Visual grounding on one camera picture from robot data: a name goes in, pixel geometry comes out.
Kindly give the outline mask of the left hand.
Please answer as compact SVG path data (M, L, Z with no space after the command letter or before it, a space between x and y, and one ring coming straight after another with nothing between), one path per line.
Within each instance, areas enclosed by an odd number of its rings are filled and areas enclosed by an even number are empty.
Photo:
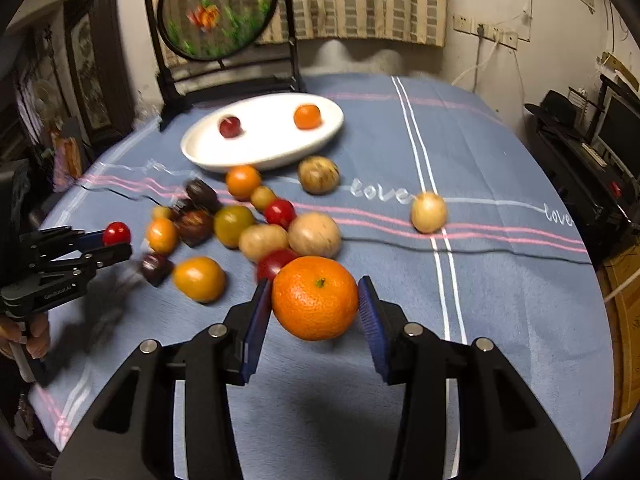
M38 313L30 324L30 337L26 349L33 359L43 358L50 348L50 325L47 313ZM12 358L10 342L19 342L22 331L17 323L2 315L0 320L0 346L4 356Z

